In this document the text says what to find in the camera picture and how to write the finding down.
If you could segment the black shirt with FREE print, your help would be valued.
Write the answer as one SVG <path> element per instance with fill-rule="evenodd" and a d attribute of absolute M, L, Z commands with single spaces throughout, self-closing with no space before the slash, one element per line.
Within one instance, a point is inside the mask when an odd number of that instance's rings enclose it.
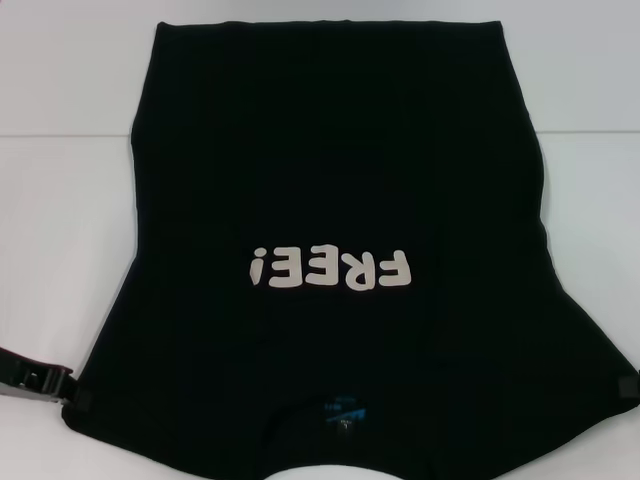
<path fill-rule="evenodd" d="M 74 431 L 213 480 L 493 480 L 640 405 L 556 276 L 500 23 L 161 23 L 131 144 Z"/>

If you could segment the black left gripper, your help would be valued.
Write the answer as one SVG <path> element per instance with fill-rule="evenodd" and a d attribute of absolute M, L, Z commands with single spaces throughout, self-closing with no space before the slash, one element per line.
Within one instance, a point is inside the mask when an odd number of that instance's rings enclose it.
<path fill-rule="evenodd" d="M 78 387 L 68 367 L 39 362 L 0 347 L 0 395 L 38 401 L 71 401 L 89 408 L 92 394 Z"/>

